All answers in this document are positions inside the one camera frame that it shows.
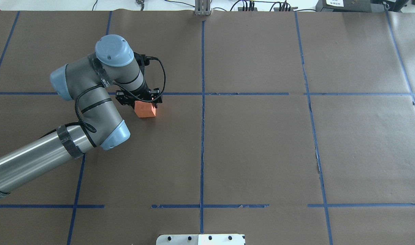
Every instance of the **white sticker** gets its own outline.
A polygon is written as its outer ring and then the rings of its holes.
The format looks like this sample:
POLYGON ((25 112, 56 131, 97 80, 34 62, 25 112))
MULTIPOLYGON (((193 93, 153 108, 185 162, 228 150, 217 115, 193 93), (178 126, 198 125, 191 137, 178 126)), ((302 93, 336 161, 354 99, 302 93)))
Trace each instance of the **white sticker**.
POLYGON ((343 7, 343 0, 326 0, 328 5, 343 7))

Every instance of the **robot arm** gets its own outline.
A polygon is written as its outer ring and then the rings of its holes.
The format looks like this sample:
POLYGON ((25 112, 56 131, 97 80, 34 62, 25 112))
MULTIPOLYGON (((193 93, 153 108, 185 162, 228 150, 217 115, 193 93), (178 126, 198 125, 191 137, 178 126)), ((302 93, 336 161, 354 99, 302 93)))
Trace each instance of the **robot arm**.
POLYGON ((97 42, 95 53, 55 70, 50 76, 53 88, 63 99, 75 100, 80 122, 60 126, 55 132, 1 157, 0 199, 96 146, 109 150, 126 141, 130 132, 106 87, 115 81, 123 89, 117 91, 117 99, 120 93, 125 104, 132 100, 161 103, 162 93, 148 88, 138 65, 141 62, 144 69, 144 63, 148 62, 145 57, 134 54, 121 36, 107 35, 97 42))

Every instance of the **metallic cylinder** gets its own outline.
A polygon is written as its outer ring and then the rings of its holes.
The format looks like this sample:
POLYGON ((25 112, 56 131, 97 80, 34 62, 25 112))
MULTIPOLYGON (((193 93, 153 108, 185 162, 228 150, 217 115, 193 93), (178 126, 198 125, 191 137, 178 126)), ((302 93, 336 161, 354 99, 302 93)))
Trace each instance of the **metallic cylinder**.
MULTIPOLYGON (((83 153, 93 148, 80 126, 67 130, 83 153)), ((0 192, 7 194, 72 159, 56 132, 40 138, 0 158, 0 192)))

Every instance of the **orange block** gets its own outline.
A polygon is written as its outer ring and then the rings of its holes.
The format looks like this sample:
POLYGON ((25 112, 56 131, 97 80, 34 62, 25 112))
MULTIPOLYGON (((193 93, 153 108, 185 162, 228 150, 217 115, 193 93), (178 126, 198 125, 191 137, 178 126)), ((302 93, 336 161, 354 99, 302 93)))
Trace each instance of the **orange block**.
POLYGON ((156 108, 152 103, 135 101, 135 113, 138 117, 155 117, 156 108))

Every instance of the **light blue cap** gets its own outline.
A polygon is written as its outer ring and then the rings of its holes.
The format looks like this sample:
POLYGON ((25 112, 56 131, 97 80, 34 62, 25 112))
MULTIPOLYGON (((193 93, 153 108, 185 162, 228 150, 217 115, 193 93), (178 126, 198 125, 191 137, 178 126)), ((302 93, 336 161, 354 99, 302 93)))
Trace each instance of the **light blue cap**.
POLYGON ((100 145, 103 150, 112 149, 119 144, 127 141, 130 137, 129 129, 126 126, 125 121, 121 121, 120 124, 112 131, 112 133, 106 138, 105 141, 100 145))
POLYGON ((54 90, 58 93, 58 95, 61 96, 61 98, 63 98, 64 100, 72 100, 73 98, 70 96, 66 81, 67 65, 68 64, 65 64, 62 67, 50 73, 50 83, 52 84, 54 90))
POLYGON ((96 56, 106 65, 121 67, 132 62, 133 51, 124 38, 110 34, 96 43, 96 56))

